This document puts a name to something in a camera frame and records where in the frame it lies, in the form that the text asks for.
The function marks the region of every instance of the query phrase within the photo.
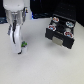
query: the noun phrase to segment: black and white object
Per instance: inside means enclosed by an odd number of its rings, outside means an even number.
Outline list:
[[[69,49],[74,44],[74,27],[76,23],[76,10],[74,6],[60,3],[53,13],[52,20],[49,25],[54,28],[46,28],[45,37],[52,40],[58,45],[63,45]]]

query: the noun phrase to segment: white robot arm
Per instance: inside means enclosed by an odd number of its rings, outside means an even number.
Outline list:
[[[3,0],[10,27],[10,41],[13,53],[21,53],[21,26],[25,21],[24,0]]]

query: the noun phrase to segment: black object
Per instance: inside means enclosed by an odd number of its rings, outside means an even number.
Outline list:
[[[0,24],[7,23],[3,0],[0,0]]]
[[[59,19],[58,22],[54,22],[53,18],[56,17]],[[72,28],[66,25],[66,22],[71,22],[74,24]],[[53,31],[49,28],[46,28],[45,37],[48,39],[53,40],[53,37],[56,37],[63,41],[62,45],[71,49],[74,43],[74,38],[70,38],[64,35],[66,28],[71,30],[71,33],[74,34],[74,27],[76,23],[76,9],[75,6],[67,4],[67,3],[60,3],[55,12],[53,13],[51,23],[49,25],[56,24],[56,30]]]
[[[55,8],[61,0],[30,0],[30,8],[33,18],[51,17]]]

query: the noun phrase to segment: table surface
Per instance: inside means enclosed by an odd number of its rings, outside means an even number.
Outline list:
[[[72,49],[45,38],[51,18],[27,20],[22,35],[28,51],[11,51],[9,24],[0,25],[0,84],[84,84],[84,27],[76,23]]]

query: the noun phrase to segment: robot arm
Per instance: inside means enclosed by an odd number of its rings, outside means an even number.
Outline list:
[[[23,0],[3,0],[6,17],[10,26],[10,41],[12,51],[21,53],[21,26],[25,21],[25,7]]]

